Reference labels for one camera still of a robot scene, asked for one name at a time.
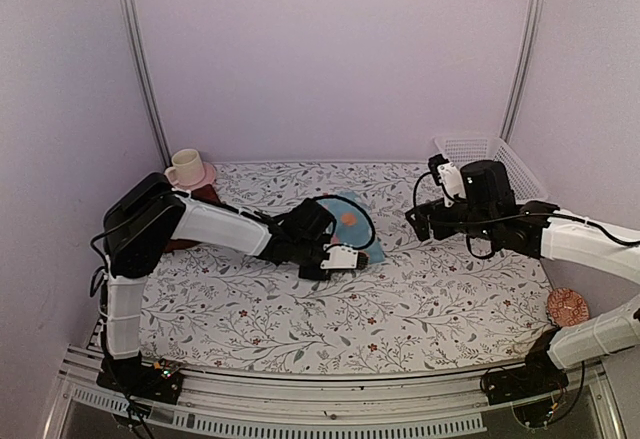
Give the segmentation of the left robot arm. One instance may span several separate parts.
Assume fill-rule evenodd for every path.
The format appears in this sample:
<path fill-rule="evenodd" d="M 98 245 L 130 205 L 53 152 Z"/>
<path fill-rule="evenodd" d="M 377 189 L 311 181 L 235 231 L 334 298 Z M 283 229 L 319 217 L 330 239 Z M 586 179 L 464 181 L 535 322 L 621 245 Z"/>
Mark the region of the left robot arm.
<path fill-rule="evenodd" d="M 139 324 L 148 276 L 172 241 L 230 248 L 275 265 L 293 263 L 313 272 L 332 264 L 326 209 L 307 200 L 284 217 L 230 205 L 209 204 L 175 189 L 161 173 L 150 173 L 105 214 L 100 236 L 106 259 L 106 337 L 114 360 L 111 378 L 128 393 L 148 385 L 140 353 Z"/>

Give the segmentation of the left aluminium frame post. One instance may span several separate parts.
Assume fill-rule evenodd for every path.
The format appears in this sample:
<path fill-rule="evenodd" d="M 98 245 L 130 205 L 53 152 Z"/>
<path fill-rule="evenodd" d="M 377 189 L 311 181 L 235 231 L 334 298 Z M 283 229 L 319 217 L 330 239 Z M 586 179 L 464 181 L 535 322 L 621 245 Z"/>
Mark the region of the left aluminium frame post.
<path fill-rule="evenodd" d="M 160 118 L 152 78 L 144 50 L 144 42 L 137 13 L 136 0 L 119 0 L 119 2 L 143 105 L 150 124 L 152 139 L 159 153 L 162 165 L 164 167 L 168 167 L 171 163 L 170 148 Z"/>

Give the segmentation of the front aluminium rail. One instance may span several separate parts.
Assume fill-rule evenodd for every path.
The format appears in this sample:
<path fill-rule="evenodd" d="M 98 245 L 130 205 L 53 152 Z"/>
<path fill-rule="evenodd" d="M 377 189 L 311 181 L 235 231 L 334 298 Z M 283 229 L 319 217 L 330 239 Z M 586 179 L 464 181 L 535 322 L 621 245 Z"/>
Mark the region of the front aluminium rail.
<path fill-rule="evenodd" d="M 176 404 L 135 416 L 97 383 L 100 353 L 67 350 L 46 438 L 628 438 L 604 367 L 567 388 L 492 403 L 489 371 L 376 376 L 267 375 L 187 368 Z"/>

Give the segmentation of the cream ribbed mug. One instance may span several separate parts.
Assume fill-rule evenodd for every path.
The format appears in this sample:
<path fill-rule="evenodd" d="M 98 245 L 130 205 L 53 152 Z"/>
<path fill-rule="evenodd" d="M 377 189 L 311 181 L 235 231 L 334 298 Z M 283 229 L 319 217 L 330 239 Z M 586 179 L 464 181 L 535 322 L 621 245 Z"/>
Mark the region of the cream ribbed mug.
<path fill-rule="evenodd" d="M 171 158 L 171 166 L 165 176 L 171 184 L 192 186 L 205 178 L 206 171 L 200 153 L 195 149 L 183 149 Z"/>

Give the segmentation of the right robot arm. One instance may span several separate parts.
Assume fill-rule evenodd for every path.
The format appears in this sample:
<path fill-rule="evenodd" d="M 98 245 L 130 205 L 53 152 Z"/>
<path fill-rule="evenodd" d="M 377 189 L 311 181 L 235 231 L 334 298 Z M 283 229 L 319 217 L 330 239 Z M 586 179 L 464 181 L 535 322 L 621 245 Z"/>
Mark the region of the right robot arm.
<path fill-rule="evenodd" d="M 414 202 L 406 219 L 418 239 L 488 243 L 483 259 L 508 251 L 541 261 L 555 286 L 584 295 L 591 318 L 558 323 L 544 333 L 517 374 L 517 386 L 537 395 L 556 369 L 609 356 L 639 344 L 639 232 L 573 213 L 559 205 L 519 203 L 506 166 L 480 160 L 456 167 L 441 155 L 428 161 L 427 176 L 442 198 Z"/>

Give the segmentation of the dark red towel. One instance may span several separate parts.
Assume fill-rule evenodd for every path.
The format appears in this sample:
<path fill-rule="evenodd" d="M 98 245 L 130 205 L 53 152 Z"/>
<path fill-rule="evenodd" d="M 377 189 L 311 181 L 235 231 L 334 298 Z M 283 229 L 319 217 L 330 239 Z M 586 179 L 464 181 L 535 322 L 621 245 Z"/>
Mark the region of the dark red towel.
<path fill-rule="evenodd" d="M 210 205 L 222 205 L 223 201 L 220 199 L 215 188 L 212 185 L 204 186 L 200 189 L 192 191 L 192 198 Z M 172 253 L 179 250 L 187 250 L 196 247 L 200 244 L 199 241 L 188 239 L 170 239 L 165 246 L 165 253 Z"/>

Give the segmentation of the pink saucer plate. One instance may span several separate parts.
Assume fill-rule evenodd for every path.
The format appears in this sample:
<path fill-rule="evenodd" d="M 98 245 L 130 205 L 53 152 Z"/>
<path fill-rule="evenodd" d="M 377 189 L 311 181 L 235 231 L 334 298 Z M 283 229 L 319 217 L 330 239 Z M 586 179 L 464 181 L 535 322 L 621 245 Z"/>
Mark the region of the pink saucer plate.
<path fill-rule="evenodd" d="M 204 186 L 207 186 L 207 185 L 213 185 L 214 182 L 215 182 L 216 170 L 215 170 L 215 167 L 212 164 L 210 164 L 208 162 L 204 162 L 203 163 L 203 171 L 204 171 L 203 178 L 200 181 L 198 181 L 198 182 L 196 182 L 194 184 L 183 184 L 183 183 L 180 183 L 178 181 L 176 168 L 173 167 L 173 166 L 167 168 L 164 171 L 164 175 L 165 175 L 165 177 L 168 179 L 169 183 L 173 187 L 181 189 L 181 190 L 194 191 L 194 190 L 200 189 L 200 188 L 202 188 Z"/>

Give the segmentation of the pink object at right edge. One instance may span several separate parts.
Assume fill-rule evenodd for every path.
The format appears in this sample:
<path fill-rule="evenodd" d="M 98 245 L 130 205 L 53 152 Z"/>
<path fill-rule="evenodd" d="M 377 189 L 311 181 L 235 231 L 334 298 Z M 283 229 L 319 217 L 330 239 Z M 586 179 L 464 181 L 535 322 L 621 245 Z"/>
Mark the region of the pink object at right edge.
<path fill-rule="evenodd" d="M 557 327 L 570 327 L 590 319 L 589 307 L 582 295 L 569 288 L 553 289 L 546 303 L 551 322 Z"/>

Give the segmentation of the right aluminium frame post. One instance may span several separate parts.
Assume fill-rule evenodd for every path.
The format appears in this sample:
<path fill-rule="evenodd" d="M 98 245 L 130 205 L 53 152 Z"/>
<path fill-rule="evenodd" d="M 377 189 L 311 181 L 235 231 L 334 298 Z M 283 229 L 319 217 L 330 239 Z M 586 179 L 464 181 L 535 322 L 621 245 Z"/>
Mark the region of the right aluminium frame post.
<path fill-rule="evenodd" d="M 543 13 L 544 0 L 528 0 L 524 30 L 516 70 L 507 100 L 505 115 L 499 137 L 509 143 L 517 122 L 519 109 L 524 95 L 528 72 L 534 56 L 536 38 Z"/>

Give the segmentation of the white plastic basket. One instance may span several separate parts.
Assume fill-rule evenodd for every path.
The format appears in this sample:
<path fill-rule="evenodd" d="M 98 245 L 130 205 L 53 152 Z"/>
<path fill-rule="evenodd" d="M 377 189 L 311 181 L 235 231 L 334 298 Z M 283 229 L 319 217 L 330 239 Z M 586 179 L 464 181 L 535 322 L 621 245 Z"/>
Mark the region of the white plastic basket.
<path fill-rule="evenodd" d="M 480 160 L 493 160 L 505 166 L 517 202 L 546 201 L 548 192 L 533 172 L 502 139 L 479 134 L 436 136 L 438 151 L 457 167 Z"/>

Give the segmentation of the blue patterned towel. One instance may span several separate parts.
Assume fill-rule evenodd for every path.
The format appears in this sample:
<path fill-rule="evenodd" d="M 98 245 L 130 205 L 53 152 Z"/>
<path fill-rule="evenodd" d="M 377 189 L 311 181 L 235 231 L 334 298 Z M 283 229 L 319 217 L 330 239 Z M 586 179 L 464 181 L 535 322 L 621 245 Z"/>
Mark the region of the blue patterned towel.
<path fill-rule="evenodd" d="M 369 209 L 364 201 L 354 192 L 338 192 L 342 200 L 325 195 L 319 204 L 327 209 L 335 218 L 336 225 L 330 226 L 332 244 L 345 244 L 352 247 L 367 244 L 372 237 L 367 217 Z"/>

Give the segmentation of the aluminium frame post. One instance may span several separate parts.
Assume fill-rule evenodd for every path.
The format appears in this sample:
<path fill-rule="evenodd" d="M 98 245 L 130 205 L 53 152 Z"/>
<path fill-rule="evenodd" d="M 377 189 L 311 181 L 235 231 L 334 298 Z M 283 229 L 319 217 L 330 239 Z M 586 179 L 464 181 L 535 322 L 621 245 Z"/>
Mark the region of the aluminium frame post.
<path fill-rule="evenodd" d="M 509 143 L 517 122 L 519 109 L 524 95 L 528 72 L 534 56 L 536 38 L 543 13 L 544 0 L 528 0 L 524 30 L 516 70 L 507 100 L 505 115 L 499 137 Z"/>
<path fill-rule="evenodd" d="M 170 148 L 160 118 L 152 78 L 144 50 L 144 42 L 137 13 L 136 0 L 119 0 L 119 2 L 143 105 L 150 124 L 152 139 L 159 153 L 162 165 L 164 167 L 168 167 L 171 163 Z"/>

